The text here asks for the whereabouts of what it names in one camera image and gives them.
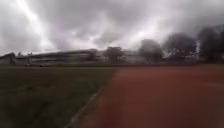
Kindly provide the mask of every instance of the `gray cloud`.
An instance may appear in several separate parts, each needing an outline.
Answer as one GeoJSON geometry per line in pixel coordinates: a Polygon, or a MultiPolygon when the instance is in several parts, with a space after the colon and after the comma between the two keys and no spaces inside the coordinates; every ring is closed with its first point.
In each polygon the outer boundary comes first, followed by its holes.
{"type": "Polygon", "coordinates": [[[171,32],[194,36],[203,26],[224,23],[222,0],[2,0],[0,7],[1,53],[47,52],[42,47],[49,45],[136,48],[143,38],[162,42],[171,32]],[[21,11],[21,1],[37,18],[21,11]],[[43,46],[43,38],[51,44],[43,46]]]}

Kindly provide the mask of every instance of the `red running track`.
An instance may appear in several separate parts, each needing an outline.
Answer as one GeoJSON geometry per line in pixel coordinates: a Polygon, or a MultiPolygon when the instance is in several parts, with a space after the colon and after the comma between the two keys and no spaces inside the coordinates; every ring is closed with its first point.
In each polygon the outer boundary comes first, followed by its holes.
{"type": "Polygon", "coordinates": [[[81,128],[224,127],[224,72],[207,67],[123,69],[81,128]]]}

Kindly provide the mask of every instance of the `long building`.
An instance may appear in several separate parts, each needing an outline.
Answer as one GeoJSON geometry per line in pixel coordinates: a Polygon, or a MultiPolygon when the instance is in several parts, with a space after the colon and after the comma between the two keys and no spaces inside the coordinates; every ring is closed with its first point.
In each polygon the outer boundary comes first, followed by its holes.
{"type": "Polygon", "coordinates": [[[4,55],[0,57],[0,63],[12,64],[12,60],[14,60],[14,64],[16,65],[66,65],[94,63],[99,57],[97,50],[90,49],[15,56],[14,59],[12,58],[12,56],[4,55]]]}

